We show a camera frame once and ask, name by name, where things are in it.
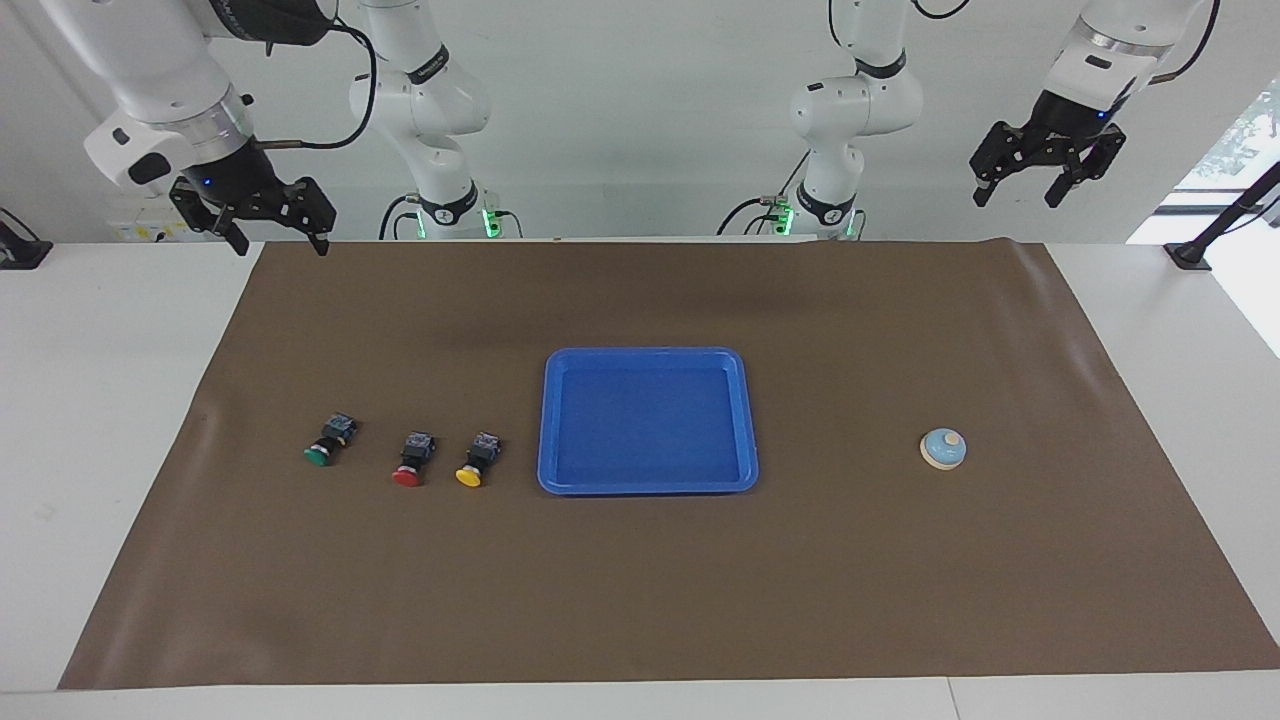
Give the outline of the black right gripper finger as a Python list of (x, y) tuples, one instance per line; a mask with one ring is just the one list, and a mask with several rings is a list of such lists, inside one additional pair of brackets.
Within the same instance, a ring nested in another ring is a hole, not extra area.
[(187, 178), (175, 178), (170, 201), (191, 231), (227, 242), (241, 258), (248, 254), (250, 241), (237, 225), (233, 206), (215, 202), (214, 209), (210, 209)]
[(283, 224), (302, 233), (316, 255), (329, 254), (329, 234), (337, 223), (337, 210), (312, 177), (302, 177), (283, 187)]

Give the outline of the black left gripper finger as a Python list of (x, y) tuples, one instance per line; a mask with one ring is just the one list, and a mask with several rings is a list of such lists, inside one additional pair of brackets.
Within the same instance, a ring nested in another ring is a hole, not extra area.
[(1089, 138), (1083, 149), (1069, 137), (1053, 137), (1044, 152), (1061, 173), (1044, 192), (1048, 208), (1059, 208), (1064, 199), (1085, 181), (1101, 179), (1126, 142), (1119, 126), (1107, 126), (1098, 136)]
[(1020, 128), (1007, 122), (996, 122), (979, 142), (969, 160), (975, 178), (972, 199), (978, 208), (988, 204), (1000, 182), (1025, 168), (1021, 159), (1023, 140)]

